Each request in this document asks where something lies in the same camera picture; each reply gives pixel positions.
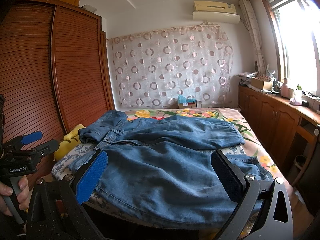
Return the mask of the blue denim jeans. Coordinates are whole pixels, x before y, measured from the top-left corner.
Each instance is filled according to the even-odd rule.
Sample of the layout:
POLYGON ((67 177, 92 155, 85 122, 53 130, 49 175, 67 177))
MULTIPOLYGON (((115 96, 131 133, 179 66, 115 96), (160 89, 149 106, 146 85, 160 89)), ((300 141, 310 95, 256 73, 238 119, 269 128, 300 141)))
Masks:
POLYGON ((220 228, 236 203, 211 165, 215 150, 244 143, 230 122, 170 116, 128 120, 108 111, 79 131, 107 153, 96 192, 124 213, 165 228, 220 228))

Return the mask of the blue floral white quilt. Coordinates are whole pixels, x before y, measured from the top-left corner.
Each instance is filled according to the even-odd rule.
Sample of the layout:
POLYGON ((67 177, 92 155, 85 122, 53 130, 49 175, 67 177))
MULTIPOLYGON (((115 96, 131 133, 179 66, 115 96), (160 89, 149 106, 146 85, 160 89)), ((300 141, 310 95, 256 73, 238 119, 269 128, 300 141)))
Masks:
MULTIPOLYGON (((94 150, 95 146, 93 144, 80 143, 54 165, 51 171, 53 179, 61 180, 65 175, 73 173, 69 169, 69 165, 78 159, 82 159, 83 156, 89 155, 89 157, 91 157, 93 155, 94 150)), ((223 148, 222 152, 225 155, 245 155, 245 151, 241 145, 223 148)), ((120 209, 116 208, 108 201, 101 198, 96 191, 93 191, 89 201, 85 202, 85 204, 93 208, 94 211, 100 211, 104 214, 127 220, 129 222, 148 225, 147 222, 143 222, 142 220, 139 220, 136 217, 132 217, 131 215, 128 215, 120 209)))

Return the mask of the yellow plush pillow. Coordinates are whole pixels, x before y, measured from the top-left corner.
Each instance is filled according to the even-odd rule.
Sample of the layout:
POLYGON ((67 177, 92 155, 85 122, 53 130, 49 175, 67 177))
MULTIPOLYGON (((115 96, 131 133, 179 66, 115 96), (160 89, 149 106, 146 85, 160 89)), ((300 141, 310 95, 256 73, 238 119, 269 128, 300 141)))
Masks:
POLYGON ((80 144, 79 130, 83 128, 84 125, 78 124, 63 137, 63 140, 59 143, 59 149, 54 152, 55 161, 60 161, 67 153, 80 144))

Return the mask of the wooden louvered wardrobe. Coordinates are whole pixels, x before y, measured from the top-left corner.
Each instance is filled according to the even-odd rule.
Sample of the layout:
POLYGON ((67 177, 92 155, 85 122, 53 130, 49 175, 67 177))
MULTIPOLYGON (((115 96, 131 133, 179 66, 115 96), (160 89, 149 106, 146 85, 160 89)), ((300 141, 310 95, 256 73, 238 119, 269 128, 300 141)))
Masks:
POLYGON ((1 0, 3 140, 60 140, 114 109, 100 16, 79 0, 1 0))

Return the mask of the long wooden sideboard cabinet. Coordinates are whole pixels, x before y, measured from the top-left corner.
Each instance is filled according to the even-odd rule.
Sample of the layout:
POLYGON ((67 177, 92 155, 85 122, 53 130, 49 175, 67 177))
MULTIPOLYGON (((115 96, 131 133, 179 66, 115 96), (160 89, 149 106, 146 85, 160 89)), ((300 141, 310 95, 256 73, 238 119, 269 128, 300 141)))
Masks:
POLYGON ((239 86, 238 106, 292 186, 306 174, 319 143, 319 114, 275 94, 239 86))

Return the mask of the cardboard box with blue bag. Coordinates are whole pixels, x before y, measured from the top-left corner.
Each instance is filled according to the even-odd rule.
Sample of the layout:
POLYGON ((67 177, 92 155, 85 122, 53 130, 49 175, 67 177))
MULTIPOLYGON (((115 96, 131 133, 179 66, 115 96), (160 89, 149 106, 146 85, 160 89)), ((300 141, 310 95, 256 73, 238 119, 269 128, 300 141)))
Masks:
POLYGON ((177 104, 179 109, 193 108, 197 106, 197 101, 195 98, 192 98, 192 97, 185 98, 184 96, 179 95, 177 98, 177 104))

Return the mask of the open cardboard box on sideboard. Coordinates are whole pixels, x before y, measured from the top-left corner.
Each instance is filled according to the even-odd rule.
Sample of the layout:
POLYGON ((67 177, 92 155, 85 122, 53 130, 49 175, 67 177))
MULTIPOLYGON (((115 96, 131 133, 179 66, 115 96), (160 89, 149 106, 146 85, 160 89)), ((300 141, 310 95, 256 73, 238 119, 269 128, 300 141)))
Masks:
POLYGON ((259 77, 253 77, 250 80, 250 84, 258 88, 260 90, 266 89, 271 90, 271 87, 273 86, 274 78, 266 75, 261 75, 259 77))

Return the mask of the pink bottle on sideboard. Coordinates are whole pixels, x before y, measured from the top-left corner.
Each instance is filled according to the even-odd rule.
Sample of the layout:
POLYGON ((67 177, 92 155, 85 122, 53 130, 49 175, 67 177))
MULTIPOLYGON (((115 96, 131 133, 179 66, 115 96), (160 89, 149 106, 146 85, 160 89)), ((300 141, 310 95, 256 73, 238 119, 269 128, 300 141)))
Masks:
POLYGON ((287 77, 285 77, 283 79, 283 84, 280 88, 280 94, 284 98, 289 98, 289 87, 287 84, 288 84, 288 79, 287 79, 287 77))

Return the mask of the stack of papers on sideboard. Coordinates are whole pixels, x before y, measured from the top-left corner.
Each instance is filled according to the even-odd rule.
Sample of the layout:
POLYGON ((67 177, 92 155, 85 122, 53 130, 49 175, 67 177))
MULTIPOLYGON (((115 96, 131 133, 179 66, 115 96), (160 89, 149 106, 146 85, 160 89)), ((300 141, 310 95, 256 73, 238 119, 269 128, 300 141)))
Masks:
POLYGON ((239 85, 247 87, 251 83, 251 79, 257 77, 258 72, 244 72, 239 73, 236 76, 240 79, 239 85))

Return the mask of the circle patterned sheer curtain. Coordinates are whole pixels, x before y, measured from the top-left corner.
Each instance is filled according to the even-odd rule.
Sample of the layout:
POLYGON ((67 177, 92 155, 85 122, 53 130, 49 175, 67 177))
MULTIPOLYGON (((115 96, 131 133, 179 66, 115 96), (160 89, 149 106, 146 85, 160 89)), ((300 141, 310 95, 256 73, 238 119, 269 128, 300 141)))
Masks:
POLYGON ((117 103, 170 108, 231 103, 233 48, 218 24, 159 29, 108 40, 117 103))

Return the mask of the side window curtain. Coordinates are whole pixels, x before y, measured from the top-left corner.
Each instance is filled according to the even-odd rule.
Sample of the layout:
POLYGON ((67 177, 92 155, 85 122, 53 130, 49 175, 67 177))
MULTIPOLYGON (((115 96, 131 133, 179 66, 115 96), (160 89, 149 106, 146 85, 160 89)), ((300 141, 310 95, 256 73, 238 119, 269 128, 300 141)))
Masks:
POLYGON ((249 0, 240 0, 239 5, 240 9, 242 10, 242 14, 244 16, 253 43, 253 49, 255 53, 255 60, 257 62, 258 72, 259 74, 265 74, 266 66, 263 57, 259 25, 255 16, 255 12, 249 0))

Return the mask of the wall air conditioner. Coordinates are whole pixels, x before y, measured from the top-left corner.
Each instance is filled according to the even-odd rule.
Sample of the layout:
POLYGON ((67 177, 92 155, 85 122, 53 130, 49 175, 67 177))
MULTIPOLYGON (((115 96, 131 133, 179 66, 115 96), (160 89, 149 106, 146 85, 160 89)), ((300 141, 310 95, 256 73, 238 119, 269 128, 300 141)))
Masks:
POLYGON ((234 4, 215 1, 194 1, 193 20, 238 24, 240 15, 234 4))

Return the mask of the window with wooden frame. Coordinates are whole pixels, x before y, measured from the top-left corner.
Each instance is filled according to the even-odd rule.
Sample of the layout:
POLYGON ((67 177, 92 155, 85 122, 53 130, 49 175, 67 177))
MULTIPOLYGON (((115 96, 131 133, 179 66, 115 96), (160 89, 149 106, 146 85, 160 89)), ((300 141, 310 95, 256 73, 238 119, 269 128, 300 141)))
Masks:
POLYGON ((314 0, 262 0, 275 36, 279 80, 319 95, 319 6, 314 0))

